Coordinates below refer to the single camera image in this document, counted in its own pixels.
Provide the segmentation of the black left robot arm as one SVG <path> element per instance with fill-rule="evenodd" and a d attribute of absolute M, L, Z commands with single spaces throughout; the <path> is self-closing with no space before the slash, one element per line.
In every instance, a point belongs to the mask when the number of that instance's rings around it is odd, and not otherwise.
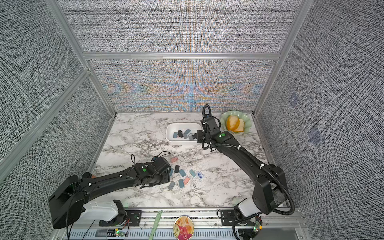
<path fill-rule="evenodd" d="M 124 188 L 150 188 L 170 182 L 171 165 L 163 158 L 154 162 L 136 163 L 113 174 L 96 178 L 70 176 L 49 197 L 48 203 L 54 229 L 63 229 L 76 222 L 85 212 L 84 205 L 98 197 Z"/>

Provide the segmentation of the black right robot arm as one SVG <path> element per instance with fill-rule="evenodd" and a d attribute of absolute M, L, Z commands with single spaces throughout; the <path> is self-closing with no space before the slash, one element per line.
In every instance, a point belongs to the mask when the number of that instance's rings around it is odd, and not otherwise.
<path fill-rule="evenodd" d="M 252 215 L 276 213 L 283 216 L 292 215 L 296 206 L 289 194 L 284 171 L 260 161 L 247 151 L 229 132 L 210 135 L 202 130 L 197 131 L 197 142 L 204 149 L 217 150 L 235 162 L 254 183 L 251 198 L 247 198 L 235 206 L 238 219 Z"/>

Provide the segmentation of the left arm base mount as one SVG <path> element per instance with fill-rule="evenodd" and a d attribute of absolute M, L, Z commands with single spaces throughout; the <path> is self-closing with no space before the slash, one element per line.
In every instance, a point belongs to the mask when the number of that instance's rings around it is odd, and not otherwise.
<path fill-rule="evenodd" d="M 117 209 L 117 214 L 110 220 L 99 220 L 100 227 L 138 227 L 142 218 L 141 210 L 126 210 L 120 200 L 113 200 L 112 206 Z"/>

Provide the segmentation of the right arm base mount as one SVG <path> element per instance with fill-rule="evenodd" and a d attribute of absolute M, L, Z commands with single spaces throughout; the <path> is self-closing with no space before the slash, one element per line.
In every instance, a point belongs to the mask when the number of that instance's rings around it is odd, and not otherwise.
<path fill-rule="evenodd" d="M 233 223 L 237 220 L 241 220 L 245 218 L 240 211 L 235 209 L 218 209 L 217 210 L 217 216 L 221 220 L 222 226 L 232 226 Z M 256 216 L 249 220 L 245 220 L 242 222 L 237 223 L 237 226 L 250 226 L 252 223 L 254 223 L 256 220 Z"/>

